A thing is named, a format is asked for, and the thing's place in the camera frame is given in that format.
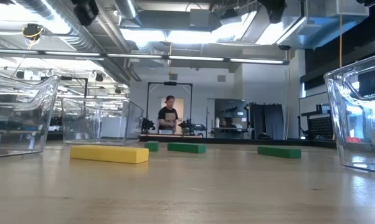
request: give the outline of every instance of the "door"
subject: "door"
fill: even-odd
[[[161,99],[161,108],[166,106],[165,100],[166,100],[165,98]],[[174,109],[178,113],[178,120],[176,121],[175,134],[182,134],[182,129],[181,127],[178,126],[178,124],[182,123],[183,121],[183,106],[184,106],[183,98],[175,98]]]

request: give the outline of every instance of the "ceiling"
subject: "ceiling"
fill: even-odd
[[[322,0],[309,1],[311,3],[322,2],[322,4],[325,4]],[[40,2],[40,0],[31,0],[28,2],[29,3],[26,4]],[[79,38],[91,41],[91,43],[95,45],[93,49],[97,49],[99,52],[133,52],[136,54],[142,54],[142,48],[136,44],[137,40],[126,40],[126,37],[123,35],[124,33],[120,28],[130,30],[153,30],[158,27],[158,29],[168,37],[162,41],[148,41],[151,54],[284,60],[286,59],[285,51],[280,50],[273,43],[278,40],[279,37],[282,39],[282,35],[287,33],[288,30],[292,30],[294,26],[303,25],[303,11],[305,9],[300,0],[286,0],[287,7],[283,13],[282,21],[277,24],[277,26],[272,26],[268,18],[267,10],[254,0],[198,0],[196,2],[183,0],[135,0],[138,15],[134,19],[140,18],[142,21],[146,21],[142,24],[141,28],[139,28],[131,22],[133,20],[129,21],[122,19],[120,21],[120,13],[116,10],[115,0],[102,0],[96,1],[100,10],[99,16],[92,22],[92,24],[83,27],[78,25],[73,13],[73,5],[70,0],[46,0],[46,2],[52,7],[55,7],[54,5],[59,6],[59,10],[56,7],[55,11],[49,10],[50,13],[56,13],[56,16],[50,18],[53,19],[53,21],[45,21],[42,19],[42,14],[31,13],[32,11],[29,11],[20,5],[0,5],[0,48],[27,49],[28,47],[32,47],[33,50],[74,51],[75,45],[70,44],[69,40],[76,35],[79,35]],[[208,17],[209,22],[207,23],[206,29],[218,30],[218,28],[221,27],[220,16],[226,9],[232,8],[235,8],[235,11],[239,14],[237,17],[242,18],[240,26],[244,27],[244,32],[241,33],[242,36],[239,37],[239,39],[236,39],[235,37],[234,39],[223,40],[222,42],[217,40],[216,43],[204,42],[202,44],[178,44],[177,42],[171,44],[168,42],[168,38],[174,30],[169,30],[167,27],[181,27],[182,29],[183,25],[187,24],[189,30],[194,29],[197,31],[198,29],[201,29],[201,21],[200,19],[199,21],[196,21],[192,15],[196,16],[201,15],[196,13],[210,12]],[[202,11],[191,11],[192,9],[202,9]],[[161,17],[159,15],[174,15],[174,17]],[[67,33],[68,31],[63,32],[63,30],[69,30],[69,28],[64,28],[64,26],[62,26],[64,23],[62,19],[66,21],[65,23],[69,22],[69,24],[76,24],[75,29],[77,31],[74,33]],[[192,27],[192,21],[195,21],[195,27]],[[39,41],[34,45],[31,45],[31,41],[27,40],[21,34],[22,28],[28,23],[43,24],[45,27]],[[301,35],[299,34],[300,30],[301,29],[298,29],[297,31],[294,30],[296,33],[293,36],[288,36],[288,38],[286,38],[289,45],[291,44],[294,46],[296,44],[297,38]],[[234,33],[235,29],[231,29],[228,32]],[[275,40],[269,40],[269,45],[256,44],[260,39],[265,40],[265,43],[267,42],[267,39],[274,39],[272,34],[273,36],[277,34],[278,38]],[[89,85],[104,86],[107,90],[106,94],[114,94],[117,82],[129,85],[130,80],[140,81],[141,78],[139,77],[139,73],[147,69],[152,72],[158,69],[161,74],[163,73],[163,70],[169,70],[170,66],[187,69],[218,68],[227,70],[229,73],[234,73],[239,66],[238,63],[199,62],[189,60],[111,59],[111,62],[106,61],[106,63],[101,63],[87,60],[79,60],[75,62],[72,60],[55,60],[52,58],[44,58],[42,55],[40,55],[40,57],[43,58],[27,58],[25,60],[15,57],[3,57],[3,55],[0,55],[0,57],[2,57],[0,72],[3,75],[12,76],[14,73],[12,72],[12,69],[16,69],[17,66],[19,66],[19,69],[33,70],[35,73],[45,73],[52,69],[51,71],[59,74],[68,73],[75,77],[89,78]],[[93,71],[104,73],[104,81],[97,83],[92,76]]]

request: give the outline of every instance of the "transparent container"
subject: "transparent container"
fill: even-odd
[[[0,76],[0,157],[42,152],[60,77],[31,84]]]
[[[375,171],[375,56],[325,75],[342,165]]]
[[[62,117],[66,144],[122,146],[139,141],[143,109],[131,101],[64,98]]]

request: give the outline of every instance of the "handle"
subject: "handle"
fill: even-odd
[[[0,76],[0,88],[20,88],[22,90],[38,91],[35,97],[33,97],[30,102],[6,103],[0,100],[0,106],[5,106],[7,108],[17,108],[20,110],[32,110],[38,107],[43,100],[47,100],[48,96],[53,96],[57,93],[57,86],[59,84],[59,81],[60,77],[52,76],[38,84],[30,84]]]

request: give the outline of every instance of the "exposed pipe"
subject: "exposed pipe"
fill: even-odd
[[[97,6],[99,8],[100,15],[97,17],[97,21],[99,24],[104,28],[108,36],[112,39],[112,41],[117,45],[118,49],[121,52],[129,52],[128,43],[124,39],[123,35],[121,34],[120,29],[114,26],[112,19],[107,15],[105,8],[100,2],[97,2]],[[107,25],[113,31],[111,32],[108,30],[106,23],[102,20],[102,18],[107,22]]]
[[[113,0],[114,5],[121,17],[126,20],[135,18],[138,15],[134,0]]]
[[[67,24],[70,27],[70,35],[78,37],[66,37],[63,40],[80,52],[104,52],[104,48],[92,37],[86,28],[80,26],[77,18],[70,9],[60,0],[13,0],[22,5],[31,13],[38,14],[48,22]],[[129,83],[130,78],[125,71],[109,58],[95,63],[109,71],[117,82]]]

